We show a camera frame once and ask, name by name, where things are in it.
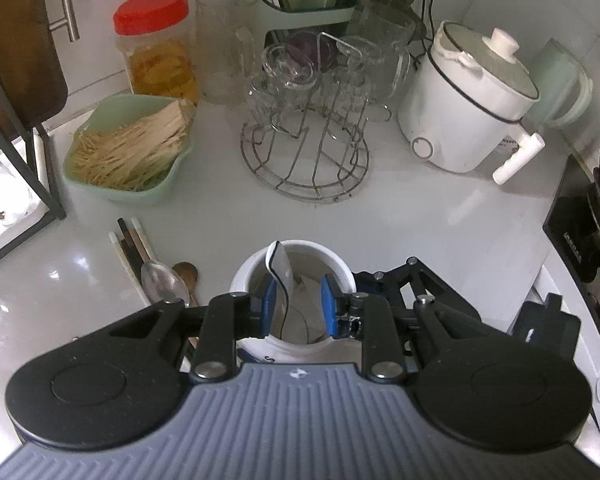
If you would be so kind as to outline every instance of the red lid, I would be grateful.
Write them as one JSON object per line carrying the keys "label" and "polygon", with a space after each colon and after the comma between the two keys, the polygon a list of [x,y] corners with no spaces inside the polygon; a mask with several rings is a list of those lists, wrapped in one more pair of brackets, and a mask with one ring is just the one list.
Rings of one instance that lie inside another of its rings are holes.
{"label": "red lid", "polygon": [[127,0],[113,15],[120,36],[148,34],[181,22],[189,15],[189,0]]}

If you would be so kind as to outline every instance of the white countertop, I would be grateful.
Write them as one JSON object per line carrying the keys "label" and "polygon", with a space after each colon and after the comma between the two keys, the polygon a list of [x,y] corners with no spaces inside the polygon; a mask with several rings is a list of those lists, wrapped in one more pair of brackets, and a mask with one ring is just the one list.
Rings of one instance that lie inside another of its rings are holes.
{"label": "white countertop", "polygon": [[[314,205],[264,187],[240,154],[236,120],[202,104],[195,147],[161,206],[128,207],[65,187],[68,217],[0,262],[0,462],[18,445],[4,387],[27,360],[142,307],[107,233],[138,216],[157,257],[200,270],[198,297],[228,290],[240,264],[272,240],[305,238],[354,271],[389,270],[419,257],[492,325],[506,329],[549,248],[542,232],[566,161],[557,139],[504,186],[491,155],[451,174],[419,162],[396,123],[369,124],[371,169],[352,198]],[[56,130],[60,160],[84,118]]]}

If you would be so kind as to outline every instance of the green bowl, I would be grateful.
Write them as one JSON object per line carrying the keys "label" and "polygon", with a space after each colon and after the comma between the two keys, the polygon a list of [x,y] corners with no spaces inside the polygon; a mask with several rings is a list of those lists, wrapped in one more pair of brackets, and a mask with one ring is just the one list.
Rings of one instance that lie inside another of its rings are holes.
{"label": "green bowl", "polygon": [[[121,126],[127,126],[138,119],[154,114],[176,100],[177,99],[173,97],[136,94],[120,94],[107,97],[98,104],[84,124],[76,130],[76,134],[93,130],[113,133]],[[85,189],[94,195],[101,196],[112,202],[124,202],[138,205],[157,204],[168,195],[173,188],[173,183],[180,163],[193,149],[189,131],[189,145],[173,161],[169,173],[164,177],[160,184],[144,191],[124,191],[120,189],[111,189],[109,187],[92,186],[91,184],[85,184],[75,180],[74,177],[72,177],[74,172],[71,155],[76,147],[77,136],[74,135],[74,142],[69,148],[69,151],[64,158],[64,164],[62,165],[62,174],[64,175],[64,180],[68,184]]]}

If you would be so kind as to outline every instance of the wooden spoon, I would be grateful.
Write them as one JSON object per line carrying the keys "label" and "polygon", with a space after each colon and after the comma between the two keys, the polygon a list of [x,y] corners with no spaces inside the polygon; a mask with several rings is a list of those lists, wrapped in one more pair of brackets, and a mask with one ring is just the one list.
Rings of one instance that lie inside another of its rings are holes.
{"label": "wooden spoon", "polygon": [[191,296],[191,306],[200,306],[198,298],[196,298],[196,285],[198,284],[198,270],[194,264],[189,262],[180,262],[175,264],[171,269],[176,271],[176,274],[182,278],[182,281],[187,285],[189,289],[189,295]]}

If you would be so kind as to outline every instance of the yellow food in jar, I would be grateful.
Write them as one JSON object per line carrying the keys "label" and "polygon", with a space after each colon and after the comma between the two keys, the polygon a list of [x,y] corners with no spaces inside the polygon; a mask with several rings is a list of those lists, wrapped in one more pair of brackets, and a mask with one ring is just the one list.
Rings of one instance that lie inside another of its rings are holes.
{"label": "yellow food in jar", "polygon": [[163,41],[135,51],[128,58],[128,69],[134,93],[177,97],[198,104],[198,83],[183,41]]}

